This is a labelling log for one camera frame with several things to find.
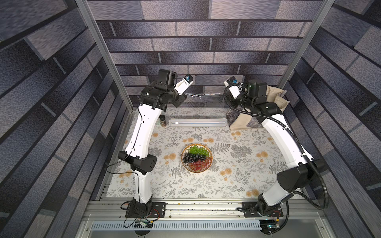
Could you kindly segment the grey plastic wrap dispenser box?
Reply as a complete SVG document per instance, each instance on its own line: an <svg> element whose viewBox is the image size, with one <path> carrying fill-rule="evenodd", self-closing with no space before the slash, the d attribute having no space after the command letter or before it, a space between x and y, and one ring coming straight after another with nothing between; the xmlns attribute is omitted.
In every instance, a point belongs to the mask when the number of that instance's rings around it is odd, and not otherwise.
<svg viewBox="0 0 381 238"><path fill-rule="evenodd" d="M208 128L228 126L227 119L170 119L169 126L173 128Z"/></svg>

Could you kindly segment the clear plastic wrap sheet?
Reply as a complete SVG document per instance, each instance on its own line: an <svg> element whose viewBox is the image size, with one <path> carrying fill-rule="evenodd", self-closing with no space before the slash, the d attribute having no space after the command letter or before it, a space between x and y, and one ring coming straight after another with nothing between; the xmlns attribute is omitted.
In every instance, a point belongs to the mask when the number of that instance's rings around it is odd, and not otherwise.
<svg viewBox="0 0 381 238"><path fill-rule="evenodd" d="M229 107L222 94L186 94L180 108L191 118L226 118Z"/></svg>

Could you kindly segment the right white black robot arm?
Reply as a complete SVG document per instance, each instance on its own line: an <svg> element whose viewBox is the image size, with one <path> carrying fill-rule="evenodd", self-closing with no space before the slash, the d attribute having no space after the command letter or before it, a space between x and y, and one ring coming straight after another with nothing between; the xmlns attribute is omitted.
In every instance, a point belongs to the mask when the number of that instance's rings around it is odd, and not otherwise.
<svg viewBox="0 0 381 238"><path fill-rule="evenodd" d="M248 117L261 124L272 136L280 149L287 170L277 174L276 182L258 197L258 211L262 214L286 202L297 194L306 199L312 206L324 210L328 206L328 191L320 174L324 163L308 153L296 135L286 123L283 110L288 104L281 98L284 90L269 87L266 83L250 81L243 84L235 77L229 78L225 85L224 99L228 106L239 114L239 118ZM317 178L322 186L322 203L314 203L299 188L307 186Z"/></svg>

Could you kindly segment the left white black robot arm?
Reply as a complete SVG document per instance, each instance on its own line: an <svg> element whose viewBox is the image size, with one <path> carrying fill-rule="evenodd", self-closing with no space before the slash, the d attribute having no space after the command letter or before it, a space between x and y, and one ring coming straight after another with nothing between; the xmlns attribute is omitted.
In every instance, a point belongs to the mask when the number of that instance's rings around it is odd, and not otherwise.
<svg viewBox="0 0 381 238"><path fill-rule="evenodd" d="M177 108L187 99L185 91L193 84L191 75L187 74L175 82L177 76L174 71L160 69L158 78L141 91L139 116L132 139L125 151L118 155L136 173L136 194L133 201L143 205L152 200L149 173L154 169L157 158L148 153L148 148L156 122L169 104Z"/></svg>

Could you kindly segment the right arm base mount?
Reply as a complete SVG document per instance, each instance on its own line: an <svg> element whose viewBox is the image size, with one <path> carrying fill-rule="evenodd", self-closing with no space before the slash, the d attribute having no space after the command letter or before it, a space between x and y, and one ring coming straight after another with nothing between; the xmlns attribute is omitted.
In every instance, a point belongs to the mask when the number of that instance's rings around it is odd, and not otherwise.
<svg viewBox="0 0 381 238"><path fill-rule="evenodd" d="M280 204L268 206L265 202L257 205L256 201L242 202L242 207L237 208L244 213L245 218L280 218L283 217L283 210Z"/></svg>

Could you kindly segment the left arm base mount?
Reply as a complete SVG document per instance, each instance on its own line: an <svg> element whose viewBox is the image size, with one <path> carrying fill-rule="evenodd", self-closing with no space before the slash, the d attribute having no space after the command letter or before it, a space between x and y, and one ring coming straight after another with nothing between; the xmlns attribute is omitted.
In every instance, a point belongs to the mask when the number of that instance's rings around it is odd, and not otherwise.
<svg viewBox="0 0 381 238"><path fill-rule="evenodd" d="M165 202L149 202L142 204L138 202L130 202L128 205L123 204L121 208L126 212L126 218L153 218L160 219L165 217Z"/></svg>

